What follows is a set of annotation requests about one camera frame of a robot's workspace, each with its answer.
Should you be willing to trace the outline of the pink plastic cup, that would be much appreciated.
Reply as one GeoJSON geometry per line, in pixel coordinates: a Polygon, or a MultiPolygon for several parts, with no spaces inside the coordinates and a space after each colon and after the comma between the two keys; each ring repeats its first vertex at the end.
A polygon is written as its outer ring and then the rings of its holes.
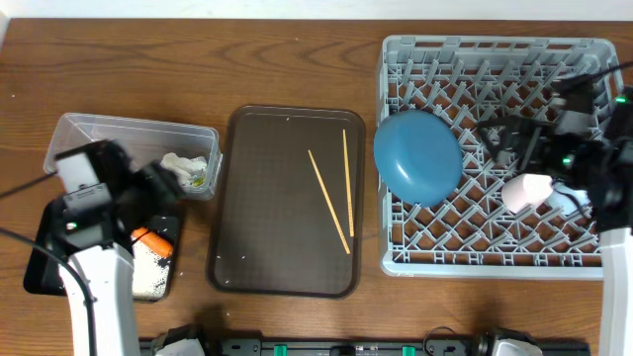
{"type": "Polygon", "coordinates": [[[501,200],[514,214],[526,207],[537,208],[553,193],[552,182],[547,175],[520,174],[503,185],[501,200]]]}

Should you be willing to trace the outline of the blue plate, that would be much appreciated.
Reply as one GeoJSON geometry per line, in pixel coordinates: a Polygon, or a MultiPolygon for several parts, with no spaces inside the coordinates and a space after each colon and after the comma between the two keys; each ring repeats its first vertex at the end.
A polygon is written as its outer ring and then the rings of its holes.
{"type": "Polygon", "coordinates": [[[401,201],[432,207],[457,187],[461,147],[449,127],[424,111],[404,111],[381,121],[374,160],[382,181],[401,201]]]}

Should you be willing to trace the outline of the light blue plastic cup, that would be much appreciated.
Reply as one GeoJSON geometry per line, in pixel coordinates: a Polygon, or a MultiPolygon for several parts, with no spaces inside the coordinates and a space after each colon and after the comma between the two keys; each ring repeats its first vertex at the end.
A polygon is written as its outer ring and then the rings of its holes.
{"type": "Polygon", "coordinates": [[[557,183],[553,186],[553,192],[546,200],[546,204],[553,210],[558,209],[562,215],[569,216],[579,207],[587,206],[589,198],[585,190],[573,190],[564,184],[557,183]]]}

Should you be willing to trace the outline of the wooden chopstick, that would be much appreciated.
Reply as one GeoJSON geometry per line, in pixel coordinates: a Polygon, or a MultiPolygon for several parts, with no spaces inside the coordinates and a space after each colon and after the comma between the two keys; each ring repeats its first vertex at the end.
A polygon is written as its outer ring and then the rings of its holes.
{"type": "Polygon", "coordinates": [[[353,201],[352,201],[352,190],[351,190],[351,174],[350,174],[349,151],[348,151],[346,129],[342,130],[342,145],[343,145],[343,157],[344,157],[344,171],[345,171],[345,185],[346,185],[349,233],[350,233],[351,237],[354,237],[355,236],[355,227],[354,227],[353,201]]]}
{"type": "Polygon", "coordinates": [[[322,176],[320,174],[320,170],[319,170],[319,168],[317,166],[317,162],[315,160],[315,157],[314,157],[314,155],[313,155],[313,153],[312,153],[312,151],[310,149],[308,149],[308,155],[309,155],[311,164],[313,166],[313,170],[315,172],[318,184],[319,184],[320,189],[322,191],[325,203],[326,203],[326,205],[328,207],[328,210],[330,212],[332,221],[333,221],[333,223],[335,225],[335,229],[336,229],[336,231],[338,233],[338,236],[339,236],[340,241],[342,243],[343,249],[345,251],[345,254],[350,255],[351,254],[350,247],[349,247],[348,242],[346,240],[345,234],[344,234],[344,232],[342,230],[340,221],[339,221],[338,216],[336,214],[335,208],[334,208],[334,206],[332,204],[332,201],[331,201],[331,198],[330,198],[329,193],[327,191],[327,188],[326,188],[326,186],[324,184],[324,181],[322,179],[322,176]]]}

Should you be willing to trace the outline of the white paper napkin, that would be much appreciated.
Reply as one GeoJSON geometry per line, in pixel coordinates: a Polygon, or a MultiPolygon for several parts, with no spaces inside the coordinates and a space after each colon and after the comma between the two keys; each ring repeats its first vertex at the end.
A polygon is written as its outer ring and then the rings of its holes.
{"type": "Polygon", "coordinates": [[[206,181],[208,163],[202,156],[186,158],[169,152],[162,157],[160,165],[174,173],[182,187],[199,187],[206,181]]]}

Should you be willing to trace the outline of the orange carrot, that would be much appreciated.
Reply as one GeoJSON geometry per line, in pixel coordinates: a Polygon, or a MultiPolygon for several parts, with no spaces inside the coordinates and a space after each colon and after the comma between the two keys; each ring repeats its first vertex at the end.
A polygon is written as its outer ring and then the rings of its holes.
{"type": "Polygon", "coordinates": [[[162,258],[169,258],[174,252],[171,242],[146,227],[140,227],[132,232],[133,242],[141,242],[152,252],[162,258]]]}

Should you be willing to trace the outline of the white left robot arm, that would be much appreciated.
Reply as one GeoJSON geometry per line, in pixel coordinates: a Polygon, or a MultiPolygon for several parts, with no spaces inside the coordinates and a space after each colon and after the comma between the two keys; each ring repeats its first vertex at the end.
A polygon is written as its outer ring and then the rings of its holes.
{"type": "Polygon", "coordinates": [[[132,233],[183,198],[174,173],[152,161],[132,170],[115,141],[100,140],[54,158],[64,194],[50,207],[59,243],[76,355],[140,352],[133,298],[132,233]]]}

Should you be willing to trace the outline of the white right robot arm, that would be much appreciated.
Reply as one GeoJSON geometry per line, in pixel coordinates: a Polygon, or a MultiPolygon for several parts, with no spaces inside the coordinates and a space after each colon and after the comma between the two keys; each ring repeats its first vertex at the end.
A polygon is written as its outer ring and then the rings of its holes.
{"type": "Polygon", "coordinates": [[[493,159],[518,158],[518,171],[585,190],[599,235],[603,294],[600,355],[632,353],[632,88],[615,98],[604,141],[558,133],[559,125],[519,116],[477,124],[493,159]]]}

